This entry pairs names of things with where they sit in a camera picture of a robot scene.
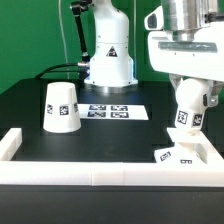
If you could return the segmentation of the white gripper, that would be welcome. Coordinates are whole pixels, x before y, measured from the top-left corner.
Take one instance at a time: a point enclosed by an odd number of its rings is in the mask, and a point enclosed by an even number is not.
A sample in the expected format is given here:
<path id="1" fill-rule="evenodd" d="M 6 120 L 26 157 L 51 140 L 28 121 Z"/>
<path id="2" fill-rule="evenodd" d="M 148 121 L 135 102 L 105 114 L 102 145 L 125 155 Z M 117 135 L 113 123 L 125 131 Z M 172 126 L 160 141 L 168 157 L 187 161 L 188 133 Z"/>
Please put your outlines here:
<path id="1" fill-rule="evenodd" d="M 200 29 L 193 42 L 171 41 L 170 37 L 164 31 L 149 33 L 148 51 L 152 68 L 170 73 L 169 80 L 175 90 L 175 98 L 178 98 L 182 76 L 208 80 L 204 105 L 217 106 L 219 93 L 224 87 L 224 27 Z"/>

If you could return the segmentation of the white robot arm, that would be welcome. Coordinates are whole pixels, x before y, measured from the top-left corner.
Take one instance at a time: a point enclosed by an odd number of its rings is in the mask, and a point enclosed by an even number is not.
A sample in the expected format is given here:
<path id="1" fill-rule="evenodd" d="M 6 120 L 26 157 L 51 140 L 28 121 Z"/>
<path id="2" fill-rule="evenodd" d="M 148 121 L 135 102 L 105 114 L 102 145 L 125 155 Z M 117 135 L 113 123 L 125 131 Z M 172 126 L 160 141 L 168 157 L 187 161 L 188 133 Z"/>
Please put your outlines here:
<path id="1" fill-rule="evenodd" d="M 90 61 L 89 84 L 127 86 L 134 82 L 128 54 L 129 20 L 111 0 L 93 0 L 96 50 Z M 151 66 L 168 73 L 174 85 L 183 77 L 202 79 L 208 107 L 218 104 L 224 88 L 224 14 L 217 0 L 161 0 L 144 19 Z"/>

